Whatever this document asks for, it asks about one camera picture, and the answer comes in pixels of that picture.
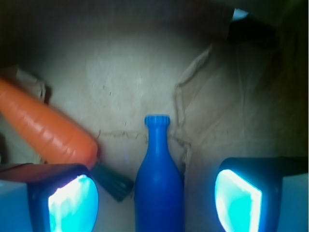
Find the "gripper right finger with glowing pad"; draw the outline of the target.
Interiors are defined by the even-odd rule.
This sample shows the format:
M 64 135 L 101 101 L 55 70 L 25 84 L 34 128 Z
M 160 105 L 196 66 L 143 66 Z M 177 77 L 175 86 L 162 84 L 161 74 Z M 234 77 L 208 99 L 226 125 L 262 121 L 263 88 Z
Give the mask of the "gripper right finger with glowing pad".
M 214 199 L 226 232 L 307 232 L 308 158 L 227 158 Z

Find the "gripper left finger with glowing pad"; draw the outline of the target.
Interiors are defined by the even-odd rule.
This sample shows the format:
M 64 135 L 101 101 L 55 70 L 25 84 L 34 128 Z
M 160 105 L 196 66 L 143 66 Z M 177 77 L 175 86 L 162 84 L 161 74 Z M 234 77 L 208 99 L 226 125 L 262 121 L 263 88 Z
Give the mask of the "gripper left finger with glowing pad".
M 91 232 L 98 188 L 81 164 L 2 164 L 2 232 Z

